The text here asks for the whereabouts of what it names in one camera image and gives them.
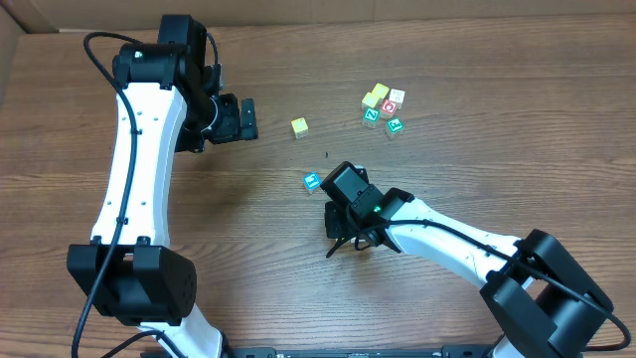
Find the cardboard box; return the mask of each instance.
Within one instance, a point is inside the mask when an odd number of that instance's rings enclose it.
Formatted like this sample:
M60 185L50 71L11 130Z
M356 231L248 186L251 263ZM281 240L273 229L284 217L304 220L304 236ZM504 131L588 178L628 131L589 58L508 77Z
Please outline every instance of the cardboard box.
M0 108L2 107L2 98L4 98L4 92L9 82L18 38L22 34L24 32L20 26L0 7L0 49L2 49L0 51Z
M0 0L28 32L157 29L163 14L206 26L636 12L633 0Z

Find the toy block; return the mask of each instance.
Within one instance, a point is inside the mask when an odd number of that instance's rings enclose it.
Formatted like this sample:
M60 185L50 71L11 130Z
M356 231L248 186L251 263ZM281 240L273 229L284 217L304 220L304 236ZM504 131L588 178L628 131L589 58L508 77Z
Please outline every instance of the toy block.
M397 104L397 109L401 109L401 104L404 103L405 92L399 89L391 89L389 93L389 100Z
M404 124L401 120L399 120L399 118L393 118L387 122L386 131L389 138L393 139L402 134L404 131Z
M394 117L394 114L396 114L396 110L398 110L398 105L385 99L380 107L380 117L384 119L391 119Z
M365 115L362 117L362 125L365 125L369 128L375 128L376 124L378 124L378 119L380 118L380 113L372 108L367 108Z
M365 95L365 98L362 100L362 110L375 108L378 106L378 103L380 103L380 98L371 92L367 92L367 95Z
M298 118L291 121L291 127L294 129L296 139L306 137L309 134L309 127L305 118Z
M380 100L385 100L387 94L389 94L389 88L383 84L377 84L372 91L373 94L377 95Z
M305 183L305 188L307 189L309 194L313 194L322 183L322 181L320 180L320 176L314 172L309 173L307 176L302 178L302 182Z

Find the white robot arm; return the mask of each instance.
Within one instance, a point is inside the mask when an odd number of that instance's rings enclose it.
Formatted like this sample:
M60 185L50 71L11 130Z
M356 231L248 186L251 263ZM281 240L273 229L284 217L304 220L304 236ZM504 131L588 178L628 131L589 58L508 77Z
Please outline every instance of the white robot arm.
M549 234L534 230L521 240L475 229L403 190L383 194L364 168L349 162L321 188L332 200L325 205L327 236L338 239L327 257L356 237L457 273L480 289L504 330L491 358L577 357L605 319L622 325L605 293ZM536 300L526 293L533 276L550 283Z

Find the wood grain surface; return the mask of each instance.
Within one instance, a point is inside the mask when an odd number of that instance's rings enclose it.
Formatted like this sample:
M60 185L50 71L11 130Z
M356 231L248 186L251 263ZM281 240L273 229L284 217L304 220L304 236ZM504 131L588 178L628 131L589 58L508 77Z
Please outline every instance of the wood grain surface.
M478 228L552 233L636 329L636 16L213 32L227 91L256 102L260 139L177 154L169 228L197 267L199 306L234 346L416 348L501 333L477 289L433 262L387 249L324 258L327 197L309 196L302 177L343 160ZM7 357L68 356L85 301L66 254L97 218L116 113L82 37L22 37L0 114ZM120 46L93 44L106 64ZM406 130L393 141L360 123L377 82L406 91ZM300 116L309 137L295 140ZM80 354L134 332L93 312ZM619 340L606 325L594 343ZM147 339L121 356L156 347Z

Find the black cable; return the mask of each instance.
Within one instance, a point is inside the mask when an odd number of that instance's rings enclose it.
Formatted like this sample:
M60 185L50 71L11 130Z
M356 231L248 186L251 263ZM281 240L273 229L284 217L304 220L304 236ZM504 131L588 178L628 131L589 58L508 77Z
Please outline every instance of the black cable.
M147 337L147 336L155 336L155 338L157 340L161 339L163 340L166 345L168 345L168 347L170 348L170 350L172 350L172 352L178 357L178 358L186 358L185 355L183 355L183 353L181 353L181 351L179 351L179 349L177 349L177 346L174 344L174 342L168 338L168 336L158 330L158 329L151 329L151 330L147 330L145 332L139 332L135 335L133 335L132 337L126 339L125 341L123 341L121 344L119 344L118 346L112 348L112 350L110 350L110 352L104 354L103 356L101 356L101 358L110 358L113 357L115 354L121 352L122 350L124 350L126 347L128 347L129 345L131 345L132 343L138 341L139 339L143 338L143 337Z
M81 333L83 332L83 328L86 325L86 320L88 319L88 314L90 313L90 308L92 307L92 304L94 303L95 300L95 296L97 294L97 290L99 289L99 287L101 286L101 282L103 281L103 278L105 276L105 273L108 269L108 265L110 264L110 261L112 260L112 256L115 252L115 248L117 247L117 243L119 242L119 237L121 236L121 230L123 229L123 226L126 222L126 209L128 207L128 199L130 198L130 189L132 187L132 178L134 175L134 171L135 171L135 162L137 159L137 135L140 134L139 132L137 132L137 121L135 120L135 113L132 110L132 106L130 105L130 101L128 100L128 97L126 96L126 94L123 92L123 90L121 89L121 87L115 82L115 79L110 75L110 73L106 70L106 68L101 64L101 62L97 59L97 57L94 55L94 53L92 52L92 50L90 49L90 40L96 37L106 37L106 38L113 38L113 39L119 39L119 40L123 40L123 41L127 41L133 44L139 44L141 43L139 40L135 40L132 38L129 38L127 36L123 36L123 35L119 35L119 34L113 34L113 33L108 33L108 32L94 32L94 33L90 33L88 35L86 35L86 37L83 39L83 48L86 51L86 54L88 55L88 57L90 58L90 60L92 61L92 63L97 67L97 69L101 72L101 74L106 78L106 80L110 83L110 85L115 89L115 91L117 92L117 94L119 94L119 97L121 98L121 101L123 102L124 106L126 107L126 111L128 112L128 118L130 120L130 159L128 162L128 172L126 174L126 183L124 185L123 188L123 194L121 197L121 206L119 207L119 214L117 216L116 219L116 225L115 225L115 230L114 233L112 235L112 240L110 241L110 246L108 248L108 252L106 254L106 257L103 260L103 264L101 265L101 268L99 269L99 273L97 274L97 278L95 279L94 283L92 284L92 287L90 288L90 293L88 294L87 298L86 298L86 304L83 306L83 310L81 311L81 316L79 317L79 321L78 321L78 326L76 327L76 333L73 337L73 345L71 346L71 356L73 358L78 358L78 350L80 349L80 340L81 340ZM181 354L181 352L177 349L177 347L174 345L174 343L172 343L172 341L170 341L170 339L168 337L166 337L163 332L161 331L156 331L158 332L157 337L161 337L162 339L164 339L164 341L166 342L166 344L168 344L168 346L172 349L172 351L178 356L178 357L184 357L185 356L183 354ZM132 342L145 337L147 335L153 335L155 333L148 333L147 332L141 332L135 336L133 336L131 339L128 339L126 342L120 344L118 347L121 347L119 350L116 350L117 348L115 348L113 351L115 351L114 353L120 351L121 349L125 348L126 346L130 345Z
M215 65L219 64L219 51L217 51L217 43L215 42L215 38L211 33L207 33L208 39L210 39L210 43L212 44L212 50L215 52Z
M629 344L631 343L631 333L629 332L629 328L627 328L627 326L625 326L625 324L618 319L618 317L616 317L614 314L612 314L611 312L609 312L608 310L606 310L605 308L601 307L600 305L596 304L595 302L591 301L589 298L577 293L576 291L572 290L571 288L563 285L562 283L560 283L559 281L545 275L544 273L540 272L539 270L532 268L522 262L520 262L519 260L509 257L508 255L499 252L495 249L493 249L490 246L484 245L480 242L478 242L477 240L467 236L466 234L457 231L449 226L446 226L444 224L440 224L440 223L436 223L436 222L432 222L429 220L395 220L395 221L387 221L385 223L379 224L379 225L373 225L370 226L368 228L365 228L361 231L358 232L358 234L356 234L356 237L362 235L362 234L366 234L369 233L371 231L374 230L378 230L378 229L386 229L391 225L425 225L425 226L430 226L430 227L434 227L434 228L438 228L441 229L445 232L448 232L450 234L455 235L456 237L458 237L459 239L462 239L472 245L474 245L475 247L485 251L486 253L489 253L491 255L494 255L500 259L505 260L506 262L510 263L511 265L517 266L520 269L525 270L527 273L529 273L532 277L537 278L537 279L541 279L545 282L547 282L548 284L560 289L563 293L567 294L568 296L570 296L571 298L574 298L576 300L579 300L585 304L587 304L589 307L593 308L594 310L598 311L599 313L601 313L602 315L605 316L605 318L609 319L612 323L614 323L616 325L616 327L618 329L620 329L621 333L623 334L623 341L617 344L609 344L609 345L604 345L604 346L587 346L584 348L584 352L612 352L612 351L617 351L617 350L621 350L626 348L627 346L629 346Z

